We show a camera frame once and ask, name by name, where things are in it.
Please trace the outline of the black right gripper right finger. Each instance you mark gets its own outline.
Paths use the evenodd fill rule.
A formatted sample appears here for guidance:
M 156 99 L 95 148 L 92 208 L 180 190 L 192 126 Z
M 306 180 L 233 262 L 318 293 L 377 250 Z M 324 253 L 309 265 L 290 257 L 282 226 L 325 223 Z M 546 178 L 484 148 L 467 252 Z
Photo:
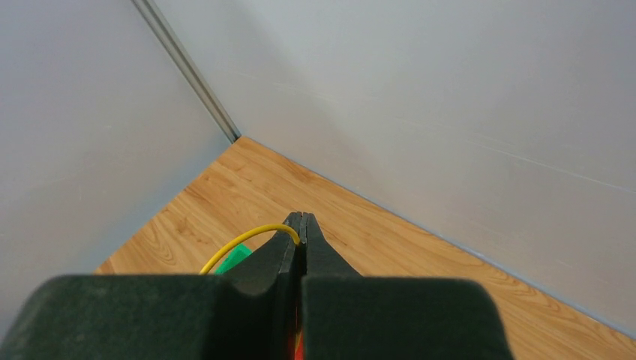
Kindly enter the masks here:
M 479 283 L 371 277 L 301 216 L 301 319 L 306 359 L 512 359 L 503 321 Z

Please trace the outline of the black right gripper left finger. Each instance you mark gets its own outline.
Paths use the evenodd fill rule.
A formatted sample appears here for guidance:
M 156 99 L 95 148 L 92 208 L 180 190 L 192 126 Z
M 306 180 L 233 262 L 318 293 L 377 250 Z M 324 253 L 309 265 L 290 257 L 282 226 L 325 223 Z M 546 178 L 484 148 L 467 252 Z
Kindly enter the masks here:
M 291 359 L 302 246 L 284 231 L 223 274 L 65 275 L 28 298 L 3 359 Z

